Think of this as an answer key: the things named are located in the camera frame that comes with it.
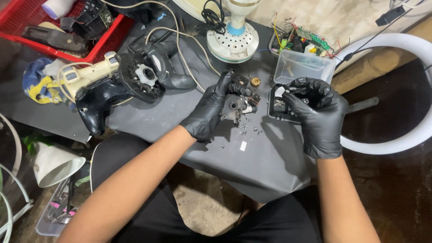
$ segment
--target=workbench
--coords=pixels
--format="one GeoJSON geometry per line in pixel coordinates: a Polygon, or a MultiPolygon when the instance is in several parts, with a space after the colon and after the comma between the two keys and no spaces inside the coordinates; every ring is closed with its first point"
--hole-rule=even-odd
{"type": "MultiPolygon", "coordinates": [[[[176,10],[176,14],[180,13],[185,21],[198,23],[179,8],[176,10]]],[[[258,31],[258,50],[267,49],[272,29],[254,22],[249,23],[258,31]]],[[[118,52],[127,52],[127,45],[142,33],[142,26],[137,23],[133,27],[118,52]]],[[[261,95],[261,101],[255,114],[242,116],[239,127],[246,125],[246,129],[236,128],[232,121],[224,120],[215,130],[212,143],[195,143],[180,162],[218,176],[261,203],[309,185],[310,179],[316,177],[316,168],[314,160],[302,151],[301,127],[267,116],[270,76],[274,72],[277,57],[269,51],[258,51],[244,63],[228,64],[210,53],[204,37],[197,39],[220,73],[224,69],[233,69],[236,74],[260,78],[261,85],[255,92],[261,95]],[[244,151],[240,150],[243,142],[246,142],[244,151]]],[[[175,34],[168,40],[175,40],[175,34]]],[[[218,76],[210,69],[198,44],[192,38],[181,36],[179,45],[201,86],[207,88],[216,84],[218,76]]],[[[5,69],[0,82],[0,112],[17,122],[86,142],[89,132],[76,111],[71,111],[63,103],[40,105],[24,94],[22,72],[29,62],[39,57],[42,55],[23,48],[5,69]]],[[[178,73],[187,72],[178,54],[172,58],[172,63],[178,73]]],[[[201,96],[199,90],[167,90],[165,96],[154,104],[132,99],[111,109],[106,125],[115,131],[155,142],[188,116],[201,96]]]]}

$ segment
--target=hand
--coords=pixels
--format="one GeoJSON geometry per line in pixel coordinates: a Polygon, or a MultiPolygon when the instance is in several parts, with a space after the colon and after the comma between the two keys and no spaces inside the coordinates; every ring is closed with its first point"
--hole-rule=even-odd
{"type": "Polygon", "coordinates": [[[219,114],[222,111],[227,94],[251,96],[252,90],[233,83],[233,71],[225,70],[216,85],[206,89],[193,112],[180,122],[192,137],[198,142],[209,144],[210,136],[220,122],[219,114]]]}
{"type": "Polygon", "coordinates": [[[340,133],[348,102],[322,80],[299,78],[285,86],[282,97],[300,118],[303,150],[315,159],[333,159],[342,155],[340,133]]]}

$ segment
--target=person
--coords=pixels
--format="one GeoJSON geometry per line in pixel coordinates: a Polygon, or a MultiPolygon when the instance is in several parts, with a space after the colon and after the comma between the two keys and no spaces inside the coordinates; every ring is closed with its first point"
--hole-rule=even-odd
{"type": "Polygon", "coordinates": [[[380,242],[342,157],[347,101],[324,81],[310,78],[287,85],[291,92],[283,98],[301,119],[304,152],[316,159],[321,210],[314,211],[316,190],[308,187],[265,204],[217,237],[184,224],[164,178],[193,143],[210,142],[227,94],[251,95],[233,79],[232,71],[223,72],[193,112],[152,145],[129,134],[100,143],[92,159],[93,192],[57,243],[380,242]],[[308,97],[309,104],[293,91],[308,97]]]}

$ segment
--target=circuit board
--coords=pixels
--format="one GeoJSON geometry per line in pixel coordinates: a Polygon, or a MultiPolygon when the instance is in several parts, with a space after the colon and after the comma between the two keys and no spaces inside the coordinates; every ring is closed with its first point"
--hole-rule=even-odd
{"type": "Polygon", "coordinates": [[[327,44],[327,42],[316,37],[310,31],[306,31],[306,30],[303,30],[301,27],[298,27],[298,29],[295,29],[295,32],[297,33],[298,36],[303,37],[305,39],[308,39],[310,41],[310,43],[316,45],[319,48],[324,49],[325,51],[330,49],[330,46],[327,44]]]}

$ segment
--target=red plastic basket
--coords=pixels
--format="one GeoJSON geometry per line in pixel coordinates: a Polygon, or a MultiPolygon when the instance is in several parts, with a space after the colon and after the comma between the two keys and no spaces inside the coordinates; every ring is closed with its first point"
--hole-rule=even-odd
{"type": "MultiPolygon", "coordinates": [[[[53,20],[42,9],[41,5],[44,2],[46,2],[46,0],[11,0],[3,11],[0,12],[0,37],[30,46],[47,55],[64,58],[72,62],[97,63],[104,59],[104,54],[106,52],[115,51],[117,49],[133,25],[133,19],[119,14],[109,30],[100,38],[90,53],[85,58],[77,58],[21,37],[24,28],[28,25],[51,22],[56,26],[60,26],[60,20],[53,20]]],[[[83,2],[76,1],[67,17],[78,16],[83,7],[83,2]]]]}

